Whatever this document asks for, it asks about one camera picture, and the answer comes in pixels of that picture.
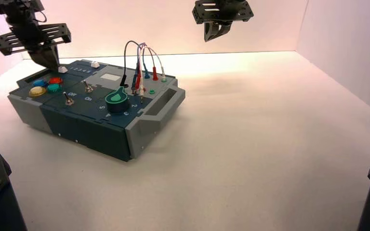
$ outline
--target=robotic arm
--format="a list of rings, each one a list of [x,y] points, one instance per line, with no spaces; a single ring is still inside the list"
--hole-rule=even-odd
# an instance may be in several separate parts
[[[7,15],[11,26],[11,33],[0,36],[0,52],[27,51],[37,64],[59,71],[57,44],[71,42],[71,34],[66,24],[39,25],[46,22],[46,16],[45,21],[39,21],[35,13],[43,10],[40,0],[0,0],[0,14]]]
[[[35,63],[64,73],[67,70],[60,67],[57,44],[71,42],[71,34],[66,24],[39,25],[47,20],[43,10],[40,0],[0,0],[0,14],[6,15],[11,30],[0,36],[0,52],[27,51]],[[45,20],[37,20],[36,12]],[[246,0],[198,0],[192,13],[197,24],[205,24],[206,42],[228,33],[233,21],[247,22],[253,17]]]

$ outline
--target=blue button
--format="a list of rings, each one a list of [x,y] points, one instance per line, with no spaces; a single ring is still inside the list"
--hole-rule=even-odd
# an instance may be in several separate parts
[[[33,86],[35,86],[35,87],[46,87],[47,82],[44,81],[44,80],[36,80],[35,82],[33,82]]]

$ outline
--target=black cable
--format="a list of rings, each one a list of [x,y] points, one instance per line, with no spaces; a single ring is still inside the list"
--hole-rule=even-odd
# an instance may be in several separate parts
[[[125,44],[125,48],[124,48],[124,75],[122,76],[122,80],[121,80],[121,82],[120,82],[120,86],[122,86],[122,87],[126,87],[126,86],[125,86],[125,79],[127,78],[127,75],[126,75],[126,70],[127,70],[127,65],[126,65],[126,53],[127,53],[127,46],[128,46],[128,44],[129,44],[130,42],[137,44],[137,49],[138,49],[138,47],[140,46],[140,44],[138,44],[137,42],[132,41],[132,40],[128,41],[128,42],[127,42],[127,44]]]
[[[45,20],[44,21],[40,21],[40,20],[37,20],[37,19],[33,19],[33,20],[35,20],[36,22],[40,22],[40,23],[45,23],[45,22],[47,22],[47,17],[46,17],[46,15],[42,12],[42,11],[39,11],[44,17],[45,17]]]

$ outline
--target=red button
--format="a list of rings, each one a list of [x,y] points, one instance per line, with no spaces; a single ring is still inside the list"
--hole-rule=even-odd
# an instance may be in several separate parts
[[[63,80],[60,77],[54,77],[49,80],[50,84],[59,84],[62,83]]]

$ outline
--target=white cap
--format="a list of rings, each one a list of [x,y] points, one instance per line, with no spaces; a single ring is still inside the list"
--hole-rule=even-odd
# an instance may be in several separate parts
[[[57,71],[59,73],[66,73],[68,69],[65,66],[60,66]]]
[[[94,68],[99,68],[100,67],[100,64],[98,62],[95,62],[93,61],[90,66],[94,67]]]

